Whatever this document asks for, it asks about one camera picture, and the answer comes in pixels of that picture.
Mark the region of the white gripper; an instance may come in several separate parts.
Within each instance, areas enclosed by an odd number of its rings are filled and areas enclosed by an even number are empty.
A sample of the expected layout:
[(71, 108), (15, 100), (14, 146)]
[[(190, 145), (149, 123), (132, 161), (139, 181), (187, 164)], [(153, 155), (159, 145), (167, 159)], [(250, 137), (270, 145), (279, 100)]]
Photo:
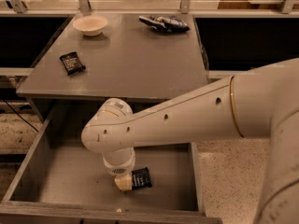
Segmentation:
[(135, 167), (135, 150), (132, 147), (103, 154), (106, 171), (115, 177), (115, 184), (120, 191), (132, 189), (132, 177), (128, 175)]

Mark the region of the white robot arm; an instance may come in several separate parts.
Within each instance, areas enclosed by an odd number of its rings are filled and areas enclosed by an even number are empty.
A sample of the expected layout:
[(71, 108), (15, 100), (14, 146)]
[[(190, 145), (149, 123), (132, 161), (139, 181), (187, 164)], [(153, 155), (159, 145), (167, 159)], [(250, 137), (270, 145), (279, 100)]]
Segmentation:
[(109, 171), (125, 174), (135, 147), (263, 137), (270, 152), (254, 224), (298, 224), (299, 59), (225, 77), (137, 113), (111, 98), (81, 133)]

